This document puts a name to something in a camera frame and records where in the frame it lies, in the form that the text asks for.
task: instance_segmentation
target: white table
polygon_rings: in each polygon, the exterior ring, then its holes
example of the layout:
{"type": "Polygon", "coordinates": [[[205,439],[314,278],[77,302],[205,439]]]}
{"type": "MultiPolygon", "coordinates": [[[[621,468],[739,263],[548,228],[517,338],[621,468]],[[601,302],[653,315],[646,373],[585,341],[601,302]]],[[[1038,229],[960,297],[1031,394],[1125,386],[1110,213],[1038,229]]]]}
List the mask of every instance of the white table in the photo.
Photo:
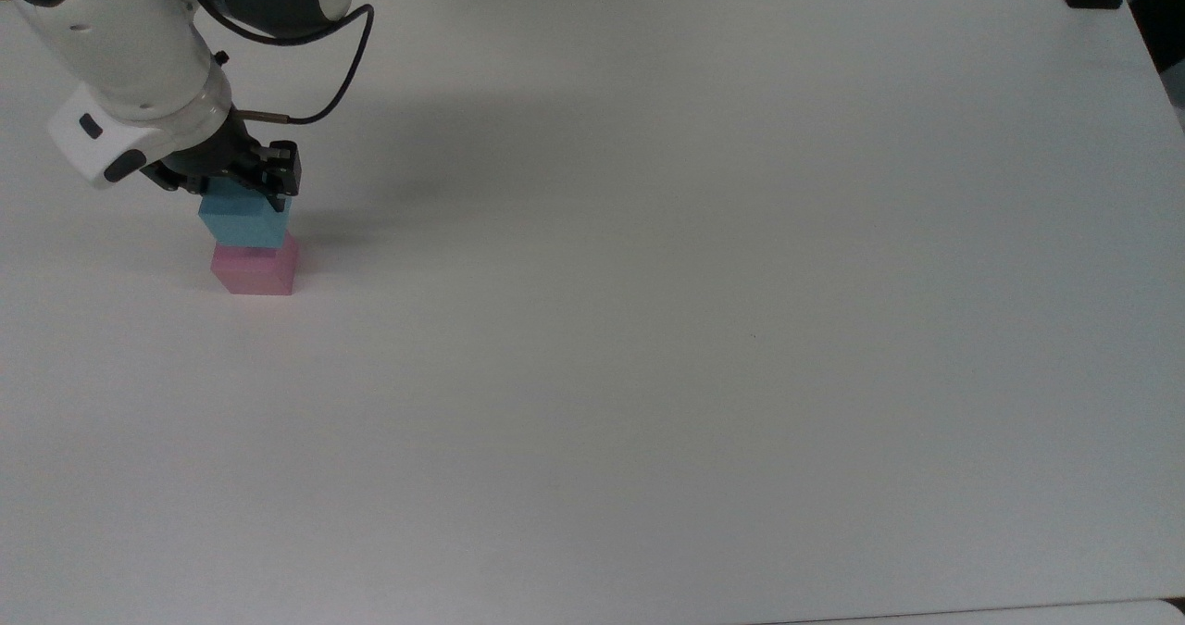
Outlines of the white table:
{"type": "Polygon", "coordinates": [[[1181,625],[1185,623],[1185,616],[1162,601],[1136,601],[828,623],[832,625],[1181,625]]]}
{"type": "MultiPolygon", "coordinates": [[[[85,190],[0,6],[0,620],[1185,592],[1185,139],[1129,14],[376,1],[341,108],[254,130],[302,146],[289,299],[222,292],[193,198],[85,190]]],[[[293,113],[354,42],[211,39],[293,113]]]]}

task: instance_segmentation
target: block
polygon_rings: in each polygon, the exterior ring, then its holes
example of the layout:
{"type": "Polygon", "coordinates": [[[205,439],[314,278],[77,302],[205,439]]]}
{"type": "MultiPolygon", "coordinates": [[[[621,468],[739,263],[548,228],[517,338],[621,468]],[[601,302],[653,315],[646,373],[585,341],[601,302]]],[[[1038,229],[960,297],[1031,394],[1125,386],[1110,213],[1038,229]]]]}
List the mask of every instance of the block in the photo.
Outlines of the block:
{"type": "Polygon", "coordinates": [[[210,270],[231,294],[288,296],[293,293],[300,245],[287,231],[281,248],[214,245],[210,270]]]}
{"type": "Polygon", "coordinates": [[[276,212],[258,192],[226,178],[212,178],[198,217],[220,245],[280,248],[292,215],[288,199],[283,202],[284,210],[276,212]]]}

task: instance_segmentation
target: pink block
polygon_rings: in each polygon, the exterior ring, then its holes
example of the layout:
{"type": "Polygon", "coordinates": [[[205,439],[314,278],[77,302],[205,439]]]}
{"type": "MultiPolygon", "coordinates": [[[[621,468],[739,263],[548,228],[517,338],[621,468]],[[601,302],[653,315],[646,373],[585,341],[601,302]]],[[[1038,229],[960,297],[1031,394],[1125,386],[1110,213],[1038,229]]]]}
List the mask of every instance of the pink block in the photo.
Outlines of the pink block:
{"type": "Polygon", "coordinates": [[[284,232],[284,244],[276,248],[214,245],[210,270],[231,294],[288,296],[293,293],[300,245],[284,232]]]}

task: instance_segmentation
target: button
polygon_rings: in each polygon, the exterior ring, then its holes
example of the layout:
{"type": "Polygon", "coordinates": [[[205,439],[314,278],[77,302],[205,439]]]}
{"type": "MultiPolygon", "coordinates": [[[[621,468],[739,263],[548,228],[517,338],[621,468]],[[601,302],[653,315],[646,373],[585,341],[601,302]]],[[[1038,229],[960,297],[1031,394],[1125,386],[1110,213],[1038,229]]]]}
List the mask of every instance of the button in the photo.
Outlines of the button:
{"type": "Polygon", "coordinates": [[[122,181],[123,178],[128,178],[142,168],[145,165],[148,165],[148,158],[145,158],[143,153],[133,148],[132,151],[126,151],[122,155],[116,158],[114,162],[107,166],[107,171],[103,172],[103,178],[105,178],[108,183],[118,183],[122,181]]]}
{"type": "Polygon", "coordinates": [[[83,114],[78,119],[78,125],[82,126],[82,130],[87,133],[87,136],[91,139],[103,136],[103,128],[98,127],[98,123],[95,122],[95,119],[90,114],[83,114]]]}

